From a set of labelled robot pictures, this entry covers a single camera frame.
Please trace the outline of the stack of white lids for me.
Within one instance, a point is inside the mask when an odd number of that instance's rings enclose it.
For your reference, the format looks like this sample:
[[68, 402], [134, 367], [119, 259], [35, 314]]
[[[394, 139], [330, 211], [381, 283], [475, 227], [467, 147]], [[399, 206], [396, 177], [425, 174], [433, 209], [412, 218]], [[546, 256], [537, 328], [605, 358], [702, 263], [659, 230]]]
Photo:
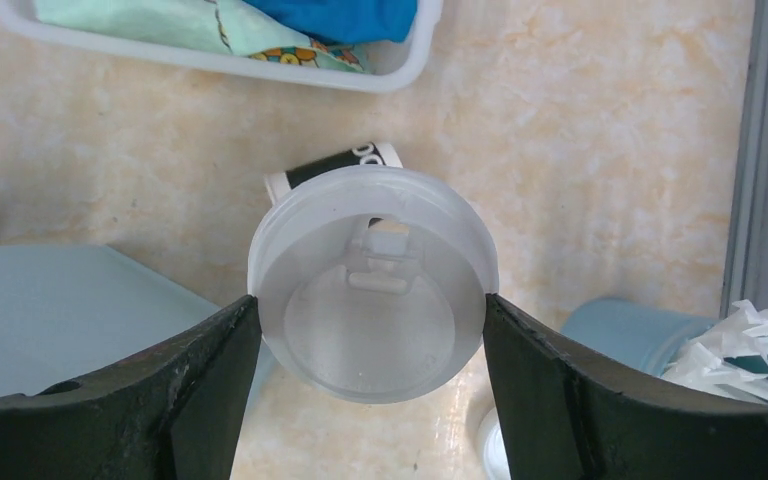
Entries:
[[476, 434], [476, 451], [489, 480], [510, 480], [511, 474], [497, 409], [492, 407], [481, 420]]

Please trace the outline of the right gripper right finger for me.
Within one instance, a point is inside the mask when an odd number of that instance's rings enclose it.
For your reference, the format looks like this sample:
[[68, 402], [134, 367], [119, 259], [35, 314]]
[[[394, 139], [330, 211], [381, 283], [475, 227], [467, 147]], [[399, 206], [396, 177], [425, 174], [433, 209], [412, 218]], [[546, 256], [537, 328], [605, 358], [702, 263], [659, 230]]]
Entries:
[[496, 294], [483, 338], [514, 479], [768, 479], [768, 406], [627, 367]]

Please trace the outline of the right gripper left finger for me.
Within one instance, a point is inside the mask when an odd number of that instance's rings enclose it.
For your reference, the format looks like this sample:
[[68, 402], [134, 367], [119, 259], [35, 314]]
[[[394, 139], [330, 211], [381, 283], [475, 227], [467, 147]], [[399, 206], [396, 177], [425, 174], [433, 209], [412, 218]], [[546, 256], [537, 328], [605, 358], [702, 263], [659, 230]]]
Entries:
[[226, 479], [261, 345], [255, 298], [39, 394], [0, 397], [0, 479]]

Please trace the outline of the pale blue paper bag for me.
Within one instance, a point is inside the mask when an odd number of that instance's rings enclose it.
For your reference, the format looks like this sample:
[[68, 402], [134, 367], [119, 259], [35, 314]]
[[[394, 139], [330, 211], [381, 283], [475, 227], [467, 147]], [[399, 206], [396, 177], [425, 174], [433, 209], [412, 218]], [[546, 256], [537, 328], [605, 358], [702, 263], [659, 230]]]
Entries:
[[106, 246], [0, 246], [0, 397], [161, 343], [219, 306]]

